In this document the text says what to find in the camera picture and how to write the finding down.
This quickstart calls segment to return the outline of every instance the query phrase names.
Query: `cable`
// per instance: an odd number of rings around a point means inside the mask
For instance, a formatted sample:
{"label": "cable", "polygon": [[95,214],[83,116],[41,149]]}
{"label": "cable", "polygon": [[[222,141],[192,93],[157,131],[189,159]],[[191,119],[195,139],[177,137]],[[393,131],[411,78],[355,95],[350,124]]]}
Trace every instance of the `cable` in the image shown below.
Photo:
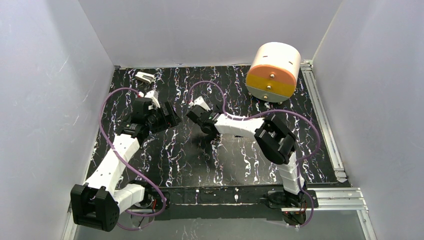
{"label": "cable", "polygon": [[116,157],[121,161],[121,163],[123,163],[127,168],[129,168],[131,171],[133,171],[135,174],[137,174],[140,178],[142,178],[148,184],[150,184],[157,191],[157,193],[160,195],[160,198],[161,198],[161,200],[163,202],[162,208],[158,212],[155,212],[155,213],[140,214],[140,213],[135,213],[135,212],[132,212],[132,211],[129,211],[129,210],[125,210],[125,212],[128,213],[128,214],[134,215],[134,216],[138,216],[138,217],[154,217],[154,216],[157,216],[157,215],[159,215],[159,214],[161,214],[161,213],[164,212],[165,207],[167,206],[167,199],[166,199],[166,197],[164,196],[163,192],[159,189],[159,187],[155,183],[153,183],[150,179],[148,179],[146,176],[144,176],[141,172],[137,171],[137,169],[135,169],[133,166],[131,166],[128,162],[126,162],[122,158],[122,156],[115,149],[114,144],[109,139],[109,136],[106,134],[106,132],[105,132],[105,130],[103,128],[103,125],[102,125],[102,116],[103,116],[103,112],[105,111],[105,106],[106,106],[107,101],[112,97],[112,95],[114,95],[115,93],[117,93],[119,91],[123,91],[123,90],[129,90],[129,91],[135,92],[137,95],[139,94],[139,92],[137,90],[132,89],[132,88],[129,88],[129,87],[121,87],[121,88],[118,88],[118,89],[112,91],[111,93],[109,93],[109,95],[104,100],[103,105],[101,106],[100,113],[98,114],[98,125],[99,125],[100,132],[103,135],[103,137],[106,139],[107,144],[109,144],[110,149],[113,150],[113,152],[115,153]]}
{"label": "cable", "polygon": [[[225,110],[225,108],[226,108],[226,95],[225,95],[225,93],[220,88],[220,86],[218,86],[218,84],[216,84],[213,81],[199,81],[199,82],[196,82],[188,90],[187,96],[191,96],[192,91],[193,91],[193,88],[195,86],[199,85],[199,84],[212,84],[212,85],[215,85],[216,88],[218,88],[218,90],[220,91],[220,93],[222,95],[222,112],[229,119],[236,120],[236,121],[246,121],[246,120],[250,120],[250,119],[261,117],[261,116],[266,115],[266,114],[271,114],[271,113],[285,113],[285,114],[293,115],[293,116],[298,117],[298,118],[302,119],[303,121],[305,121],[312,128],[312,130],[314,131],[314,133],[316,135],[316,139],[317,139],[317,144],[316,144],[315,149],[309,155],[303,156],[301,158],[296,159],[296,162],[297,162],[297,175],[298,176],[301,174],[301,168],[299,166],[299,163],[301,161],[305,160],[305,159],[308,159],[308,158],[312,157],[313,155],[315,155],[316,153],[318,153],[318,151],[320,150],[320,148],[321,148],[321,136],[320,136],[320,133],[318,132],[317,128],[314,126],[314,124],[311,121],[309,121],[306,117],[300,115],[299,113],[296,113],[296,112],[293,112],[293,111],[288,111],[288,110],[283,110],[283,109],[272,109],[272,110],[260,112],[260,113],[258,113],[256,115],[249,116],[249,117],[237,117],[237,116],[233,116],[233,115],[229,114]],[[310,208],[310,216],[309,216],[309,218],[305,221],[304,224],[300,224],[299,225],[300,227],[304,227],[304,226],[306,226],[311,221],[312,216],[314,215],[314,200],[312,199],[312,197],[311,197],[311,195],[309,193],[307,193],[305,190],[303,190],[302,185],[301,185],[300,177],[297,178],[297,184],[299,185],[300,191],[303,194],[305,194],[306,196],[308,196],[309,199],[310,199],[310,202],[312,203],[312,206]]]}

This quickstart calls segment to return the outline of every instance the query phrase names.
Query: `gray floor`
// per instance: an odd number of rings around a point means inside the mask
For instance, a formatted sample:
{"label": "gray floor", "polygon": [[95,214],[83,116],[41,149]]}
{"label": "gray floor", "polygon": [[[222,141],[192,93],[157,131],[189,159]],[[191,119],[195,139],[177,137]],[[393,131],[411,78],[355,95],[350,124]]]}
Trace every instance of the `gray floor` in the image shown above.
{"label": "gray floor", "polygon": [[[131,226],[129,215],[119,220]],[[312,221],[296,231],[262,219],[179,219],[156,221],[142,231],[119,227],[104,232],[78,226],[75,240],[364,240],[356,211],[315,211]]]}

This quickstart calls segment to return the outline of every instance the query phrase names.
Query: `marble tabletop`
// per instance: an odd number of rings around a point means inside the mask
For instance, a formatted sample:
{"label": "marble tabletop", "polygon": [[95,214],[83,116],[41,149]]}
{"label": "marble tabletop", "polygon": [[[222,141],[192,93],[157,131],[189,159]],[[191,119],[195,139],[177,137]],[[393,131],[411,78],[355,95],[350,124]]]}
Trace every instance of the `marble tabletop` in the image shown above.
{"label": "marble tabletop", "polygon": [[[167,131],[147,137],[142,148],[134,155],[130,164],[139,169],[153,182],[162,187],[196,187],[222,185],[263,185],[281,183],[277,166],[268,161],[253,139],[233,135],[206,135],[185,115],[188,112],[186,95],[191,85],[209,80],[217,83],[227,95],[227,111],[239,116],[251,116],[269,109],[284,109],[302,114],[318,127],[317,117],[299,72],[294,95],[282,105],[264,102],[248,95],[245,79],[247,65],[117,69],[114,72],[110,91],[130,87],[147,92],[156,89],[159,101],[170,101],[182,122]],[[156,82],[142,83],[135,79],[138,71],[154,74]],[[219,91],[210,84],[195,88],[194,97],[203,96],[210,106],[222,105]],[[132,110],[136,95],[122,91],[107,103],[102,124],[111,140],[124,115]],[[285,123],[298,138],[297,156],[309,154],[316,145],[310,127],[297,117],[285,116]],[[91,163],[90,176],[109,150],[103,137],[97,136]],[[336,176],[324,142],[321,149],[301,165],[302,174],[308,183],[335,183]],[[118,188],[124,187],[136,175],[124,171]]]}

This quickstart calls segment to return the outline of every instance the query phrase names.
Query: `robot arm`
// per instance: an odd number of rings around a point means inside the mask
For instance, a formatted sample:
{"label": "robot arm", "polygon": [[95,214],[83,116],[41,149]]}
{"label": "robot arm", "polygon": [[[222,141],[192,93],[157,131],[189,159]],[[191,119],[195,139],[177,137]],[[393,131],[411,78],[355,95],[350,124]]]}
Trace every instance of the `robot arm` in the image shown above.
{"label": "robot arm", "polygon": [[278,165],[286,196],[294,203],[303,199],[298,178],[302,188],[305,188],[305,180],[296,169],[296,136],[277,115],[232,120],[223,113],[212,111],[202,97],[194,100],[191,106],[187,117],[204,133],[232,134],[256,140],[265,157]]}
{"label": "robot arm", "polygon": [[152,90],[136,98],[133,111],[127,115],[116,131],[113,141],[115,150],[110,149],[96,171],[83,185],[76,184],[70,193],[73,220],[83,225],[104,231],[111,231],[119,215],[136,203],[145,200],[145,188],[139,184],[127,184],[115,190],[125,165],[117,158],[115,151],[128,162],[140,149],[145,138],[175,127],[181,122],[171,103],[164,108],[158,102],[158,92]]}

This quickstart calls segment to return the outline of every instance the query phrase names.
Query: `black marble surface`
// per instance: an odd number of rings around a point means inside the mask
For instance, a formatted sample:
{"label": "black marble surface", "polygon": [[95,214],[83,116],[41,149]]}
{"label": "black marble surface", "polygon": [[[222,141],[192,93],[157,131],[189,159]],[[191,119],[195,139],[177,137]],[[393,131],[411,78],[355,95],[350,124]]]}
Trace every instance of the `black marble surface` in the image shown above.
{"label": "black marble surface", "polygon": [[[155,83],[147,85],[134,78],[139,69],[117,69],[110,91],[130,87],[146,93],[156,89],[159,92],[159,101],[171,101],[176,113],[182,118],[182,123],[177,127],[149,136],[130,164],[159,186],[281,183],[276,165],[263,156],[254,140],[228,134],[205,135],[185,116],[188,112],[185,97],[190,86],[201,80],[210,80],[226,92],[229,113],[251,116],[269,109],[285,109],[303,114],[318,127],[317,117],[300,72],[294,95],[290,100],[278,105],[248,96],[245,85],[248,70],[249,66],[143,69],[143,72],[155,74],[157,79]],[[219,91],[210,84],[201,85],[193,92],[195,98],[203,96],[210,106],[219,104],[222,99]],[[131,111],[131,103],[135,97],[135,94],[129,91],[123,91],[107,103],[102,122],[112,140],[121,118]],[[314,133],[305,122],[296,117],[286,116],[285,119],[288,127],[299,139],[297,157],[309,154],[316,145]],[[93,149],[88,176],[95,171],[108,150],[105,139],[99,135]],[[315,157],[303,162],[301,169],[309,183],[336,182],[324,143]],[[135,178],[136,175],[126,169],[117,187],[122,188]]]}

